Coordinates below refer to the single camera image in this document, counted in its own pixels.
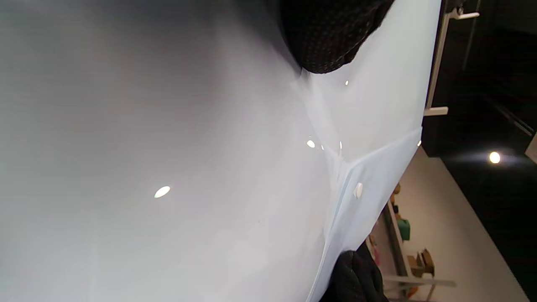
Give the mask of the person's left hand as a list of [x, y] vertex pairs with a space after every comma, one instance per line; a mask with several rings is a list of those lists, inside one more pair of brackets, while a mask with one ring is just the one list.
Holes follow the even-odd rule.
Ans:
[[392, 0], [282, 0], [290, 53], [303, 69], [328, 74], [353, 61], [387, 16]]

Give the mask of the person's right hand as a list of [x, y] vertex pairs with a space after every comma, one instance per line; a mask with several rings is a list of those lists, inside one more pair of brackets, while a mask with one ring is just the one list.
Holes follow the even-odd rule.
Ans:
[[340, 254], [321, 302], [388, 302], [380, 269], [368, 246]]

